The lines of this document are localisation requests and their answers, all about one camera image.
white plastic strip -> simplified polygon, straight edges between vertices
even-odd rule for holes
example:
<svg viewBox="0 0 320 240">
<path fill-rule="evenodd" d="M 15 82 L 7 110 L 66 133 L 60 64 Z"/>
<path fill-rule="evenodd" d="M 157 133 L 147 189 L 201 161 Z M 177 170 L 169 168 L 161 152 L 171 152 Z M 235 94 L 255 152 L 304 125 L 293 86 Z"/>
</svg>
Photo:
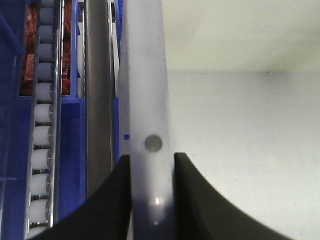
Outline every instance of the white plastic strip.
<svg viewBox="0 0 320 240">
<path fill-rule="evenodd" d="M 134 239 L 175 239 L 161 0 L 125 2 L 121 48 L 120 75 L 129 86 Z"/>
</svg>

blue plastic bin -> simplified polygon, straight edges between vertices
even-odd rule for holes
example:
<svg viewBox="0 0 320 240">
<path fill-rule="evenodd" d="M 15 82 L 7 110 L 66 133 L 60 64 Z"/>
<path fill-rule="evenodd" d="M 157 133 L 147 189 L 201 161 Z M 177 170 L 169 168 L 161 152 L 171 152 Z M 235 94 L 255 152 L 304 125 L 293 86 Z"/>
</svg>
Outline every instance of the blue plastic bin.
<svg viewBox="0 0 320 240">
<path fill-rule="evenodd" d="M 22 240 L 31 97 L 19 97 L 26 2 L 0 6 L 0 239 Z M 78 98 L 77 8 L 72 2 L 71 95 L 62 99 L 59 219 L 86 199 L 86 102 Z"/>
</svg>

red item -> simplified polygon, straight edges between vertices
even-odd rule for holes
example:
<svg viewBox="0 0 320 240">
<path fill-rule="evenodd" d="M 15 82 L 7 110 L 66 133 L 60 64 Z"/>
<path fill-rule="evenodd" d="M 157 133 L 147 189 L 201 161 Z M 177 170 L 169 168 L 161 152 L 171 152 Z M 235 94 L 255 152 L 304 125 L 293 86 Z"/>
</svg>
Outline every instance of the red item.
<svg viewBox="0 0 320 240">
<path fill-rule="evenodd" d="M 20 94 L 31 96 L 35 68 L 35 42 L 37 33 L 37 3 L 29 3 L 26 12 L 24 47 L 26 56 L 22 63 Z M 62 50 L 62 95 L 70 95 L 71 89 L 71 18 L 72 0 L 64 1 L 63 50 Z"/>
</svg>

hole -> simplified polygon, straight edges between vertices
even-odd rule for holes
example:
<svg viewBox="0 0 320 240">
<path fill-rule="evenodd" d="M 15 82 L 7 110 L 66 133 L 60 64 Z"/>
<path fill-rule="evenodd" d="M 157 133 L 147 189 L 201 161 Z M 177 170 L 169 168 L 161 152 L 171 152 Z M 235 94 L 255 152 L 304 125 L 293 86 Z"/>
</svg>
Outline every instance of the hole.
<svg viewBox="0 0 320 240">
<path fill-rule="evenodd" d="M 155 153 L 162 148 L 162 140 L 157 135 L 150 135 L 145 139 L 144 145 L 150 153 Z"/>
</svg>

roller conveyor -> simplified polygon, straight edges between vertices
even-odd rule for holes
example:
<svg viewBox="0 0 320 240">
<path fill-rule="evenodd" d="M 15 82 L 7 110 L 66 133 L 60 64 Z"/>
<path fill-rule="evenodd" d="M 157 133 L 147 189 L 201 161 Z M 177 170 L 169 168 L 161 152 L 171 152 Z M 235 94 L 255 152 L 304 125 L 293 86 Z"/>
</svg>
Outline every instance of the roller conveyor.
<svg viewBox="0 0 320 240">
<path fill-rule="evenodd" d="M 58 221 L 64 1 L 39 1 L 37 16 L 25 194 L 27 239 Z"/>
</svg>

